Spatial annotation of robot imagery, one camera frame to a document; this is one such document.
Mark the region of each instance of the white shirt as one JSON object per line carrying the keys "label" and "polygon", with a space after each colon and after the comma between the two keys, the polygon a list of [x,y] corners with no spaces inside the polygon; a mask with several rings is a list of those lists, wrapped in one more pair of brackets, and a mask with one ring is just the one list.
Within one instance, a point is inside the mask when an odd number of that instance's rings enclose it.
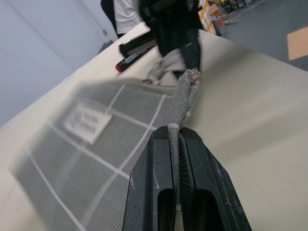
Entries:
{"label": "white shirt", "polygon": [[141,22],[138,0],[114,0],[117,34],[125,34]]}

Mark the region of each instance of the table surface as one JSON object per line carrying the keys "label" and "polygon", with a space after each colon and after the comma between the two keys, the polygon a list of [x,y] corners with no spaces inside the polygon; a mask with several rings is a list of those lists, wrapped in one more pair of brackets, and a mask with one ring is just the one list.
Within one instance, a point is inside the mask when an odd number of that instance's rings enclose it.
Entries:
{"label": "table surface", "polygon": [[[146,30],[139,24],[0,131],[0,230],[23,230],[33,216],[9,168],[81,84],[146,76],[157,49],[120,75],[115,69],[118,45]],[[306,230],[308,73],[206,32],[200,41],[203,88],[187,127],[230,174],[253,230]]]}

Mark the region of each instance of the black plastic jaw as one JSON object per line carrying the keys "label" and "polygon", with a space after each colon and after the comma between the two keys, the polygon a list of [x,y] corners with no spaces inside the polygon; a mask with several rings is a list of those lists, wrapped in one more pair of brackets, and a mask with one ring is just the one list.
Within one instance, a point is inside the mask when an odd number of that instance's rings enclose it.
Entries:
{"label": "black plastic jaw", "polygon": [[[183,128],[180,200],[185,231],[251,230],[227,171],[198,134]],[[175,191],[166,127],[154,131],[130,175],[123,231],[171,231]]]}

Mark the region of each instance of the gray wall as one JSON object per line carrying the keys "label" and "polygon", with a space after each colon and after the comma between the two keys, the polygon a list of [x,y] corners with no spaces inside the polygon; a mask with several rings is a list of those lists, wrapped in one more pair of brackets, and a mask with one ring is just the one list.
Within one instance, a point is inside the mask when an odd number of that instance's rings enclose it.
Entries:
{"label": "gray wall", "polygon": [[0,22],[0,128],[116,40],[99,0],[0,0]]}

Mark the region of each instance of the person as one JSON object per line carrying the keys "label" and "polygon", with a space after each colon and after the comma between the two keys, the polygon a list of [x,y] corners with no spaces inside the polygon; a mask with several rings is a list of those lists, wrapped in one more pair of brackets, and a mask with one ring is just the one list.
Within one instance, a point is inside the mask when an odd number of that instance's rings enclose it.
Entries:
{"label": "person", "polygon": [[111,21],[118,38],[142,21],[138,12],[138,0],[102,0],[101,7]]}

